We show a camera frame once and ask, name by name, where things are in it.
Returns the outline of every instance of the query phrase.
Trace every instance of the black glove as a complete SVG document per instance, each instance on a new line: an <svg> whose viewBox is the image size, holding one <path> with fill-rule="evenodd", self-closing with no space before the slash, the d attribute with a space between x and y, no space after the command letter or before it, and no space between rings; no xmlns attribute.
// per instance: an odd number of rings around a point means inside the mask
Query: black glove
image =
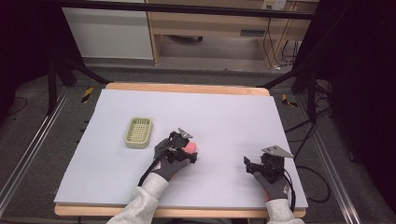
<svg viewBox="0 0 396 224"><path fill-rule="evenodd" d="M260 172L255 172L253 176L262 185L267 202L275 199L288 199L290 187L283 176L274 184L270 184Z"/></svg>
<svg viewBox="0 0 396 224"><path fill-rule="evenodd" d="M156 166L151 170L152 173L162 176L166 181L170 181L172 176L177 173L180 169L188 166L191 162L189 159L184 161L174 161L172 164L166 158L166 154L163 152L167 149L168 139L165 138L155 147L155 155L154 157L157 158L161 155L163 157L158 161Z"/></svg>

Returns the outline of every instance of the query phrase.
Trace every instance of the gray sleeve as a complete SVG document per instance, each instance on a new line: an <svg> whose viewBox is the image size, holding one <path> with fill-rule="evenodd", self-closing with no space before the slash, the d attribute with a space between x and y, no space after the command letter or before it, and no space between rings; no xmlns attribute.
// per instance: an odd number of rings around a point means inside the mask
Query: gray sleeve
<svg viewBox="0 0 396 224"><path fill-rule="evenodd" d="M107 224L149 224L158 206L158 199L168 182L157 174L149 174L142 187L137 187L133 200Z"/></svg>
<svg viewBox="0 0 396 224"><path fill-rule="evenodd" d="M270 221L268 224L304 224L303 220L294 217L294 214L289 209L289 201L287 199L276 199L267 202L266 204Z"/></svg>

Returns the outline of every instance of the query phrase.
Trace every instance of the soap dish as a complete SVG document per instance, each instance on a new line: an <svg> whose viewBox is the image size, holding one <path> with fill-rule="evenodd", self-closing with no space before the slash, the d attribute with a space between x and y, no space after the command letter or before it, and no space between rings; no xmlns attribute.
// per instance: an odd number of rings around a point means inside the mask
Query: soap dish
<svg viewBox="0 0 396 224"><path fill-rule="evenodd" d="M148 118L132 118L125 134L125 144L131 148L145 148L149 145L152 122Z"/></svg>

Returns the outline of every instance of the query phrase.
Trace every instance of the wooden desk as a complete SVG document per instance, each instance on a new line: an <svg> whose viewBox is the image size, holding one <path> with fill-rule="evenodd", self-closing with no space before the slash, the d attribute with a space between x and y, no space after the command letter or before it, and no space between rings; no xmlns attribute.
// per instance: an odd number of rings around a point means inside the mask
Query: wooden desk
<svg viewBox="0 0 396 224"><path fill-rule="evenodd" d="M263 1L146 0L146 3L261 9ZM314 12L317 4L318 0L292 0L287 1L283 10ZM271 19L269 28L268 23L267 18L148 12L151 46L156 64L160 60L163 35L192 35L257 39L264 61L267 67L271 67L275 64L276 56L282 50L286 40L303 40L310 21ZM270 30L270 33L264 36L247 36L242 34L243 30L263 32Z"/></svg>
<svg viewBox="0 0 396 224"><path fill-rule="evenodd" d="M177 84L152 84L152 83L110 83L106 86L109 90L130 91L171 91L171 92L193 92L213 94L236 94L236 95L263 95L269 96L266 89L232 87L232 86L199 86L199 85L177 85ZM112 217L119 213L123 207L117 206L89 206L56 204L55 214L65 217L102 216ZM305 209L296 209L296 217L304 217ZM230 209L180 209L180 208L158 208L154 217L229 217L229 218L263 218L269 217L267 210L230 210Z"/></svg>

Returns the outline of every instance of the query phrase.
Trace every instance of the white cabinet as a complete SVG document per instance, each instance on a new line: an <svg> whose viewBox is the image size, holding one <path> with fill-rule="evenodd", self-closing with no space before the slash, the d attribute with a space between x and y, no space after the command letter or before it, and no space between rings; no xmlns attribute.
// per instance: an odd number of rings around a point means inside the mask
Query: white cabinet
<svg viewBox="0 0 396 224"><path fill-rule="evenodd" d="M84 58L153 59L146 12L64 8L64 15Z"/></svg>

